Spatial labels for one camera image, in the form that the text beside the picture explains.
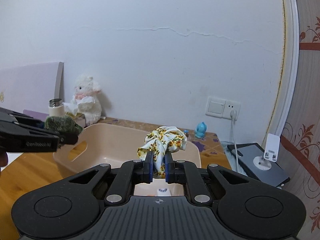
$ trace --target purple book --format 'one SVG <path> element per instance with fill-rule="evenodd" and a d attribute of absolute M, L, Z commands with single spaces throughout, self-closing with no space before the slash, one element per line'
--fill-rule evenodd
<path fill-rule="evenodd" d="M 35 119 L 39 119 L 42 122 L 44 122 L 44 120 L 47 118 L 47 116 L 49 114 L 44 114 L 44 113 L 39 113 L 39 112 L 35 112 L 35 111 L 30 111 L 30 110 L 23 110 L 23 114 L 29 115 Z"/>

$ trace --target floral fabric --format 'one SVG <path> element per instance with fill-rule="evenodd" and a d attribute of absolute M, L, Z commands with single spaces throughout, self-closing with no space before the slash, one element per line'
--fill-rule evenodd
<path fill-rule="evenodd" d="M 144 139 L 145 145 L 138 148 L 138 157 L 145 160 L 147 152 L 154 152 L 153 164 L 155 179 L 165 178 L 164 154 L 185 150 L 187 144 L 186 135 L 175 126 L 161 126 L 149 133 Z"/>

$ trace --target white thermos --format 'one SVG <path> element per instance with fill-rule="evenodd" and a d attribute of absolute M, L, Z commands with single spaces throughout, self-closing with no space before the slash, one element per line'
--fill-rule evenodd
<path fill-rule="evenodd" d="M 64 116 L 64 105 L 62 99 L 55 98 L 49 101 L 49 116 Z"/>

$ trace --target blue gripper pad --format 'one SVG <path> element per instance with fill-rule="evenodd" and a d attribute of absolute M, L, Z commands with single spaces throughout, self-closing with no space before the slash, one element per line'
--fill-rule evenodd
<path fill-rule="evenodd" d="M 165 182 L 169 181 L 169 166 L 168 159 L 164 156 L 164 171 L 165 171 Z"/>
<path fill-rule="evenodd" d="M 153 180 L 153 155 L 151 156 L 151 161 L 150 161 L 149 176 L 150 176 L 150 181 L 152 182 L 152 180 Z"/>

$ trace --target white cable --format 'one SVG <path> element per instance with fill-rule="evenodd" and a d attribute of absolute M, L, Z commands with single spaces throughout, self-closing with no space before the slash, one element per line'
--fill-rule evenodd
<path fill-rule="evenodd" d="M 236 154 L 236 172 L 239 172 L 239 161 L 238 161 L 238 150 L 237 150 L 237 145 L 236 145 L 236 138 L 235 138 L 235 117 L 237 116 L 237 111 L 232 110 L 230 112 L 231 116 L 231 122 L 232 122 L 232 136 L 233 136 L 233 143 L 235 145 L 235 154 Z"/>

